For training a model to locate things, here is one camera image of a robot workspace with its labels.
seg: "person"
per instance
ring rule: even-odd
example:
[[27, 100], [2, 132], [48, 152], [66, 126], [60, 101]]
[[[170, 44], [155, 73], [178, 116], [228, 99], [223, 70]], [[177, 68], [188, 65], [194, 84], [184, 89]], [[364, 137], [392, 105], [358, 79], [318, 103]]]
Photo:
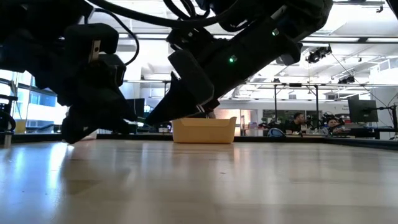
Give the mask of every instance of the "person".
[[286, 134], [293, 134], [301, 132], [301, 125], [305, 124], [305, 116], [302, 113], [295, 113], [293, 121], [286, 127]]
[[338, 120], [336, 118], [331, 118], [331, 119], [328, 120], [327, 126], [322, 128], [320, 130], [320, 132], [321, 132], [321, 134], [331, 134], [331, 133], [339, 134], [339, 133], [342, 133], [344, 131], [342, 128], [339, 128], [339, 127], [334, 128], [334, 127], [336, 127], [338, 125], [339, 125]]

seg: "lighting fixture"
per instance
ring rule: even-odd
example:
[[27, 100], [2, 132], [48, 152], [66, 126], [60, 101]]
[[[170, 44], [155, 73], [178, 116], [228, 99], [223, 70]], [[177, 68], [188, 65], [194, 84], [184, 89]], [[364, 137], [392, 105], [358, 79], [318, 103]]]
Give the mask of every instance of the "lighting fixture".
[[303, 42], [322, 42], [322, 43], [340, 43], [340, 42], [358, 42], [357, 37], [306, 37]]
[[119, 34], [119, 38], [129, 38], [129, 34]]
[[398, 44], [398, 38], [369, 38], [366, 40], [367, 42], [382, 42], [382, 43], [391, 43]]
[[350, 84], [355, 82], [355, 77], [350, 75], [347, 78], [342, 78], [341, 80], [338, 80], [338, 84]]
[[331, 54], [331, 47], [319, 47], [316, 50], [312, 50], [310, 55], [305, 59], [308, 63], [317, 63], [321, 59], [325, 58], [326, 55]]
[[320, 43], [303, 43], [303, 47], [328, 47], [329, 44], [320, 44]]
[[127, 80], [129, 83], [164, 83], [162, 80]]

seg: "cable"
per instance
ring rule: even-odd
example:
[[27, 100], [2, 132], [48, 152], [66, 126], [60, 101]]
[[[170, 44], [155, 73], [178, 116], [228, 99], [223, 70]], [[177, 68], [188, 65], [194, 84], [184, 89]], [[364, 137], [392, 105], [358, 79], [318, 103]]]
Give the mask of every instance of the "cable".
[[[349, 73], [350, 74], [350, 72], [347, 70], [347, 68], [345, 68], [344, 67], [344, 65], [343, 64], [341, 64], [341, 62], [335, 57], [335, 55], [332, 53], [331, 54], [335, 59], [336, 59], [336, 61], [341, 65], [341, 67], [343, 67], [343, 69], [347, 72], [347, 73]], [[377, 99], [378, 101], [380, 101], [380, 103], [382, 103], [385, 107], [388, 107], [383, 101], [381, 101], [377, 96], [375, 96], [372, 92], [370, 92], [365, 86], [362, 86], [370, 95], [372, 95], [375, 99]], [[389, 109], [387, 109], [388, 110], [388, 113], [390, 114], [390, 119], [391, 119], [391, 121], [394, 123], [394, 120], [392, 119], [392, 114], [391, 114], [391, 112], [390, 112], [390, 110]]]
[[137, 36], [112, 12], [109, 12], [108, 10], [105, 10], [105, 9], [95, 9], [95, 12], [102, 12], [102, 13], [110, 15], [136, 41], [136, 53], [134, 54], [134, 56], [128, 62], [124, 63], [125, 66], [128, 66], [133, 61], [135, 61], [135, 59], [137, 59], [138, 54], [139, 54], [139, 41], [138, 41]]
[[[335, 55], [334, 54], [331, 54], [335, 59], [336, 59], [336, 61], [341, 65], [341, 67], [343, 67], [343, 69], [347, 72], [347, 73], [349, 73], [350, 74], [350, 72], [344, 67], [344, 65], [342, 65], [341, 63], [340, 63], [340, 61], [335, 57]], [[385, 107], [387, 107], [387, 105], [385, 104], [385, 103], [383, 103], [383, 101], [381, 101], [379, 98], [377, 98], [373, 93], [371, 93], [365, 86], [362, 86], [366, 91], [368, 91], [369, 92], [369, 94], [370, 95], [372, 95], [375, 99], [377, 99], [378, 101], [380, 101], [380, 103], [382, 103]]]
[[176, 28], [176, 29], [191, 29], [197, 27], [210, 26], [229, 19], [236, 11], [238, 11], [241, 8], [240, 5], [244, 0], [237, 0], [231, 7], [229, 7], [229, 9], [225, 10], [224, 12], [222, 12], [217, 16], [210, 17], [207, 19], [193, 19], [189, 21], [176, 21], [173, 19], [165, 19], [157, 16], [147, 15], [141, 12], [133, 11], [130, 9], [126, 9], [125, 7], [115, 5], [106, 0], [88, 0], [88, 1], [105, 10], [108, 10], [120, 16], [124, 16], [137, 21], [146, 22], [158, 26]]
[[174, 13], [176, 16], [179, 17], [179, 19], [183, 19], [183, 20], [191, 20], [191, 19], [201, 19], [204, 17], [208, 17], [208, 15], [210, 14], [210, 10], [206, 10], [204, 15], [198, 15], [196, 10], [195, 10], [195, 6], [193, 5], [193, 3], [191, 2], [191, 0], [180, 0], [182, 5], [184, 6], [185, 10], [187, 10], [187, 12], [189, 13], [189, 15], [186, 15], [184, 12], [182, 12], [175, 4], [172, 0], [163, 0], [164, 4], [167, 6], [168, 9], [170, 9], [170, 11], [172, 13]]
[[390, 100], [390, 102], [388, 102], [387, 107], [390, 107], [391, 102], [392, 102], [392, 101], [395, 99], [395, 97], [397, 97], [397, 96], [398, 96], [398, 93], [395, 94], [395, 95], [392, 97], [392, 99]]

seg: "metal rod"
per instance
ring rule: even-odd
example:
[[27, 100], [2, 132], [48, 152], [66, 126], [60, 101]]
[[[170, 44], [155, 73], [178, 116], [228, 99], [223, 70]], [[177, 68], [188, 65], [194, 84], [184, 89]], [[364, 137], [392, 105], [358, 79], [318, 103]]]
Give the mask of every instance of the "metal rod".
[[275, 88], [274, 88], [274, 93], [275, 93], [275, 97], [274, 97], [274, 99], [275, 99], [275, 122], [278, 122], [277, 100], [276, 100], [276, 96], [278, 95], [278, 93], [276, 92], [276, 86], [277, 85], [275, 85]]
[[318, 86], [315, 86], [315, 99], [317, 101], [317, 120], [319, 121], [319, 97], [318, 97]]
[[286, 86], [284, 86], [283, 88], [279, 89], [279, 91], [276, 93], [276, 95], [278, 95], [282, 90], [284, 90], [286, 88]]
[[[264, 86], [264, 87], [260, 87], [254, 91], [261, 91], [261, 90], [273, 90], [274, 87], [273, 86]], [[306, 88], [306, 86], [303, 86], [303, 88], [299, 88], [299, 87], [290, 87], [290, 88], [286, 88], [285, 90], [308, 90], [308, 88]], [[320, 86], [319, 90], [329, 90], [331, 91], [331, 93], [336, 93], [337, 94], [337, 87], [327, 87], [327, 86]], [[348, 91], [359, 91], [359, 90], [364, 90], [363, 87], [355, 87], [355, 88], [350, 88]]]
[[307, 88], [308, 88], [308, 90], [310, 90], [310, 92], [311, 92], [312, 94], [314, 94], [315, 96], [317, 95], [317, 93], [314, 93], [314, 92], [310, 89], [310, 87], [307, 86]]
[[[297, 84], [297, 83], [260, 83], [260, 82], [246, 82], [246, 85], [270, 85], [270, 86], [274, 86], [274, 85], [281, 85], [281, 86], [289, 86], [290, 84]], [[368, 87], [392, 87], [392, 88], [397, 88], [398, 85], [386, 85], [386, 84], [331, 84], [331, 83], [300, 83], [302, 86], [319, 86], [319, 87], [323, 87], [323, 86], [335, 86], [335, 87], [363, 87], [363, 86], [368, 86]]]
[[[223, 98], [220, 99], [220, 101], [274, 101], [274, 98]], [[306, 100], [306, 99], [297, 99], [297, 100], [288, 100], [288, 99], [279, 99], [279, 101], [296, 101], [296, 102], [311, 102], [315, 100]], [[328, 103], [337, 103], [337, 102], [342, 102], [342, 101], [347, 101], [347, 99], [339, 99], [339, 100], [319, 100], [319, 102], [328, 102]]]
[[380, 6], [385, 3], [386, 3], [385, 1], [366, 1], [366, 2], [333, 1], [334, 5], [350, 5], [350, 6]]

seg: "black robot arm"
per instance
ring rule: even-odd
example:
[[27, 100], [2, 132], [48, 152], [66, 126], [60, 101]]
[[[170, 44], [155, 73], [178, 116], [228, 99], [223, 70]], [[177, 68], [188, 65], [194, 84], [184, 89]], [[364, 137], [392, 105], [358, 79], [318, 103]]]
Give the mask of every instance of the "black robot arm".
[[[197, 1], [216, 14], [230, 4]], [[231, 40], [216, 39], [206, 29], [173, 29], [167, 41], [176, 50], [169, 57], [175, 72], [169, 92], [147, 123], [212, 111], [220, 104], [218, 98], [275, 59], [286, 65], [299, 62], [299, 41], [325, 25], [332, 5], [332, 0], [246, 0], [245, 6], [256, 10], [248, 13], [244, 7], [220, 23], [226, 30], [242, 30]]]
[[[185, 1], [185, 7], [192, 5]], [[299, 41], [321, 28], [331, 0], [197, 0], [204, 16], [191, 12], [180, 20], [157, 18], [89, 0], [105, 11], [169, 26], [176, 50], [169, 93], [147, 118], [161, 123], [211, 111], [218, 98], [277, 58], [286, 65], [300, 60]], [[212, 10], [216, 16], [203, 19]], [[84, 0], [0, 1], [0, 69], [28, 71], [39, 88], [50, 88], [69, 106], [62, 134], [74, 143], [90, 132], [128, 133], [125, 119], [137, 116], [119, 91], [126, 66], [114, 54], [118, 33], [106, 24], [83, 24], [94, 12]], [[203, 27], [219, 23], [231, 40], [216, 39]]]

